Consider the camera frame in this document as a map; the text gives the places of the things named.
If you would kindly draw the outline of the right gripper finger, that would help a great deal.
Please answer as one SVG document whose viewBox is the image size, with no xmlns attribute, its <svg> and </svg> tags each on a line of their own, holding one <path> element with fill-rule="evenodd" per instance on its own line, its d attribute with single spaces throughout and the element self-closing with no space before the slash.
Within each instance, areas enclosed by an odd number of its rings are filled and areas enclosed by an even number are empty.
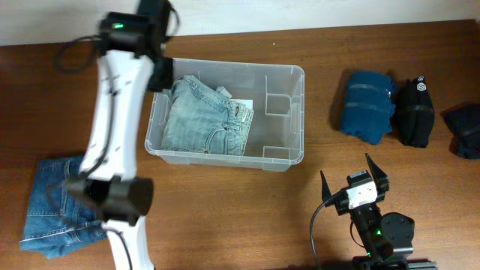
<svg viewBox="0 0 480 270">
<path fill-rule="evenodd" d="M 373 161 L 371 156 L 366 153 L 365 154 L 366 160 L 367 160 L 367 165 L 369 166 L 370 172 L 373 176 L 373 179 L 375 181 L 383 181 L 388 179 L 388 176 L 385 172 L 383 172 Z"/>
<path fill-rule="evenodd" d="M 332 194 L 329 189 L 329 185 L 324 175 L 324 172 L 322 170 L 320 171 L 320 176 L 321 176 L 321 182 L 322 182 L 322 194 L 321 194 L 322 202 L 329 203 L 329 201 L 332 198 Z"/>
</svg>

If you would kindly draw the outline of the light blue jeans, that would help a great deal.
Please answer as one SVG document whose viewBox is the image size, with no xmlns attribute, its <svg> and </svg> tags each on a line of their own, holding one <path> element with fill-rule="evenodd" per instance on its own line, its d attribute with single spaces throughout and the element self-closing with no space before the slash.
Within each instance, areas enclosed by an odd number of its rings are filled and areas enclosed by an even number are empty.
<svg viewBox="0 0 480 270">
<path fill-rule="evenodd" d="M 172 106 L 160 148 L 164 151 L 242 156 L 254 117 L 252 106 L 209 88 L 193 75 L 169 90 Z"/>
</svg>

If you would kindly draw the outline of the teal blue garment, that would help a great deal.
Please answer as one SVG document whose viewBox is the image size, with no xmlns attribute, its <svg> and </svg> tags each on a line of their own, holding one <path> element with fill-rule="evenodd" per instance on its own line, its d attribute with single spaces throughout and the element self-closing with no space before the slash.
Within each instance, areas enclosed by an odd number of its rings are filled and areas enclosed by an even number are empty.
<svg viewBox="0 0 480 270">
<path fill-rule="evenodd" d="M 395 113 L 392 94 L 397 86 L 390 76 L 371 71 L 350 75 L 343 100 L 340 132 L 378 145 L 392 132 Z"/>
</svg>

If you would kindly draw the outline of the clear plastic storage container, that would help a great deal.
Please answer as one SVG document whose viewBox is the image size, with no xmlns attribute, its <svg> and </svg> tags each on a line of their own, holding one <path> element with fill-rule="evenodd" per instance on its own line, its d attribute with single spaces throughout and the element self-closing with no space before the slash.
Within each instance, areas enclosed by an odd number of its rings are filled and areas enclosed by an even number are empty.
<svg viewBox="0 0 480 270">
<path fill-rule="evenodd" d="M 169 164 L 205 164 L 284 172 L 304 157 L 305 72 L 298 65 L 254 64 L 175 58 L 174 77 L 193 75 L 214 89 L 225 87 L 237 99 L 251 101 L 253 121 L 242 156 L 164 151 L 161 140 L 172 101 L 154 95 L 145 150 Z"/>
</svg>

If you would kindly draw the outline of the black garment with logo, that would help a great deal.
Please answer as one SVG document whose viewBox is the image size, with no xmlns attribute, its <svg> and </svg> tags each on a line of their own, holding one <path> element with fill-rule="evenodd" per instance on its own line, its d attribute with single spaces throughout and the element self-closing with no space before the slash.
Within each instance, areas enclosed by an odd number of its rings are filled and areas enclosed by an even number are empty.
<svg viewBox="0 0 480 270">
<path fill-rule="evenodd" d="M 394 123 L 402 144 L 426 148 L 434 127 L 435 113 L 425 77 L 408 79 L 394 101 Z"/>
</svg>

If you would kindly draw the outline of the dark blue jeans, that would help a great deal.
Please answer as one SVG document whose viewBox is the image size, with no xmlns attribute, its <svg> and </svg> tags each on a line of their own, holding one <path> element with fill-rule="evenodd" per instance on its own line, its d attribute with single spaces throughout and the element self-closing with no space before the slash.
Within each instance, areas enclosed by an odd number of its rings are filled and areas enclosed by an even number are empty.
<svg viewBox="0 0 480 270">
<path fill-rule="evenodd" d="M 55 259 L 107 238 L 95 211 L 59 186 L 79 172 L 82 161 L 81 157 L 61 157 L 38 162 L 20 250 Z"/>
</svg>

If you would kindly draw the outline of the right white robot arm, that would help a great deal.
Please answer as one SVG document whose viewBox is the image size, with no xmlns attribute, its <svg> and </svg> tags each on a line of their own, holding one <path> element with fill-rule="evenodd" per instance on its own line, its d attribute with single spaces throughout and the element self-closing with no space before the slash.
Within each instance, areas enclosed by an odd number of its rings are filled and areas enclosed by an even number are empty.
<svg viewBox="0 0 480 270">
<path fill-rule="evenodd" d="M 378 203 L 389 191 L 389 180 L 371 159 L 365 155 L 369 170 L 362 170 L 346 177 L 348 185 L 332 194 L 326 177 L 322 181 L 322 204 L 310 219 L 310 245 L 318 269 L 350 270 L 437 270 L 434 261 L 409 260 L 413 253 L 415 221 L 398 212 L 382 214 Z M 366 252 L 350 261 L 321 264 L 314 244 L 314 222 L 321 209 L 333 206 L 338 215 L 350 216 L 349 228 L 356 229 L 360 238 L 358 245 Z"/>
</svg>

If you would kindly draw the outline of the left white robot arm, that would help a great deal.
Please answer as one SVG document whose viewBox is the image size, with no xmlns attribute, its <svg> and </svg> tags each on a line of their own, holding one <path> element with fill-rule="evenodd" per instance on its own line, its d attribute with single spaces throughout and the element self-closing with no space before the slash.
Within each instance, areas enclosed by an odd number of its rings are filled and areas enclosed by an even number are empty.
<svg viewBox="0 0 480 270">
<path fill-rule="evenodd" d="M 88 36 L 88 62 L 98 64 L 94 119 L 79 173 L 61 186 L 95 210 L 117 269 L 155 267 L 146 235 L 154 184 L 137 176 L 137 135 L 146 92 L 173 84 L 173 59 L 163 51 L 177 14 L 170 1 L 141 0 L 135 13 L 109 12 Z"/>
</svg>

